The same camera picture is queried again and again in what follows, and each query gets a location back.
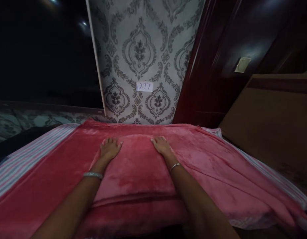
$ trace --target television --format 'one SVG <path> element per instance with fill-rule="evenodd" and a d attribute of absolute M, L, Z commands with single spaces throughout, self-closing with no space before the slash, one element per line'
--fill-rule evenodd
<path fill-rule="evenodd" d="M 103 109 L 86 1 L 2 4 L 0 103 Z"/>

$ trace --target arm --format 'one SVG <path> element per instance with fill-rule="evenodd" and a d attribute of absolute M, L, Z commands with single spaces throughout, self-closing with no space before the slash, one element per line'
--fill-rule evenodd
<path fill-rule="evenodd" d="M 169 143 L 163 137 L 151 141 L 164 157 L 168 169 L 178 163 Z M 182 165 L 175 166 L 170 175 L 188 210 L 198 238 L 239 238 L 221 210 Z"/>
<path fill-rule="evenodd" d="M 118 154 L 121 146 L 122 142 L 117 146 L 116 139 L 106 139 L 105 144 L 100 145 L 100 158 L 90 172 L 104 174 L 107 165 Z M 73 238 L 80 221 L 93 203 L 100 181 L 96 177 L 83 177 L 31 239 Z"/>

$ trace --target fleece blanket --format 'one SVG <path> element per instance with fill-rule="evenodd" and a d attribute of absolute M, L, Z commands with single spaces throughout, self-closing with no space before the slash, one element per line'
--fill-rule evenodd
<path fill-rule="evenodd" d="M 124 141 L 109 164 L 77 237 L 126 236 L 187 221 L 163 158 L 150 138 L 162 135 L 228 219 L 269 215 L 296 226 L 307 216 L 287 194 L 221 138 L 192 125 L 105 124 L 77 127 L 0 197 L 0 238 L 28 238 L 89 170 L 107 137 Z"/>

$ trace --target damask wallpaper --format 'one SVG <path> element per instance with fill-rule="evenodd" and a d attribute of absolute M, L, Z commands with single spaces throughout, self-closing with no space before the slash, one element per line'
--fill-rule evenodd
<path fill-rule="evenodd" d="M 103 116 L 73 112 L 0 110 L 0 142 L 32 127 L 83 123 L 88 118 L 102 122 L 108 121 Z"/>
<path fill-rule="evenodd" d="M 204 0 L 89 1 L 107 120 L 171 123 Z"/>

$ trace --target number label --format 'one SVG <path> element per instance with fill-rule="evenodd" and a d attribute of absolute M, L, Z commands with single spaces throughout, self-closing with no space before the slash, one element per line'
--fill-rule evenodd
<path fill-rule="evenodd" d="M 137 82 L 137 91 L 148 91 L 152 92 L 154 89 L 154 83 L 148 81 L 139 81 Z"/>

